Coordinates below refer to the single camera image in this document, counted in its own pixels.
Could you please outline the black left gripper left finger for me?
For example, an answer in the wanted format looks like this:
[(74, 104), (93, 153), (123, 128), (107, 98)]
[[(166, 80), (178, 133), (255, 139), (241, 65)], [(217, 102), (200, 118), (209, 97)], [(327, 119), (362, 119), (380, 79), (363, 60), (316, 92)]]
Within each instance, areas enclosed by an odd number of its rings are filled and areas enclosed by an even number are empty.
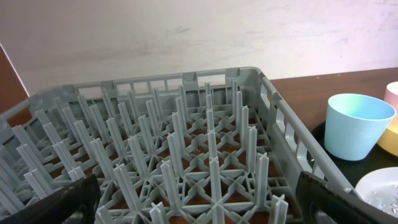
[(80, 218), (71, 223), (94, 223), (100, 197), (100, 184), (96, 175), (90, 174), (2, 219), (1, 224), (63, 223), (76, 212)]

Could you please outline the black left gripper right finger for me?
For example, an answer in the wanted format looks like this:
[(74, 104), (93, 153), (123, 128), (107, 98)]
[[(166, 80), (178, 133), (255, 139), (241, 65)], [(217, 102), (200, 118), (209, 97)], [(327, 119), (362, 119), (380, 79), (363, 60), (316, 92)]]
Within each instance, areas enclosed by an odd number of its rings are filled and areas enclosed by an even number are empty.
[(397, 223), (397, 218), (329, 182), (302, 171), (295, 189), (304, 223)]

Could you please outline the grey plate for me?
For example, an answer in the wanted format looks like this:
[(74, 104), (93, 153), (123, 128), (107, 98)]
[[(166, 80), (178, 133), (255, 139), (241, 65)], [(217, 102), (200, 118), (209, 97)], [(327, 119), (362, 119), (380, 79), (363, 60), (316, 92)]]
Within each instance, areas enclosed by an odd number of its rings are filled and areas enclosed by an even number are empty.
[(366, 203), (397, 218), (397, 167), (366, 174), (356, 184), (355, 191)]

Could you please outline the light blue plastic cup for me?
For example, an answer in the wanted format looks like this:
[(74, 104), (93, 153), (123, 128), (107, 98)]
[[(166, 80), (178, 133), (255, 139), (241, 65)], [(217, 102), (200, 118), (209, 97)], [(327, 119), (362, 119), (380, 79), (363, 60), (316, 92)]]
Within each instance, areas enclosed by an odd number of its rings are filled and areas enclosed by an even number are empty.
[(346, 161), (364, 159), (396, 116), (389, 103), (368, 95), (341, 93), (328, 99), (324, 146)]

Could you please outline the yellow plastic bowl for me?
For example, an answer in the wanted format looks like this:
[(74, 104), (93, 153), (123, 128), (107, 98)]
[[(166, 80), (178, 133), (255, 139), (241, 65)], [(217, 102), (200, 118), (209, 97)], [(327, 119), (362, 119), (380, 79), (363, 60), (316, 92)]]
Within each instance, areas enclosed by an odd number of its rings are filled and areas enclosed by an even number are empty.
[(379, 138), (377, 144), (388, 153), (397, 156), (398, 154), (398, 136), (397, 136), (397, 122), (393, 121), (382, 136)]

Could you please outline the pink plastic cup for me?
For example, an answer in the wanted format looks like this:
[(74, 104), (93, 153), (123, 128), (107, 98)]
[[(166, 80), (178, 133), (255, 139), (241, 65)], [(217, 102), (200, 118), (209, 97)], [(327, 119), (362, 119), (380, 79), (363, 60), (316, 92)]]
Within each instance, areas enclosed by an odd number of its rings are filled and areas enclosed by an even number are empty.
[(398, 108), (398, 81), (389, 83), (386, 86), (384, 101), (389, 103), (396, 110)]

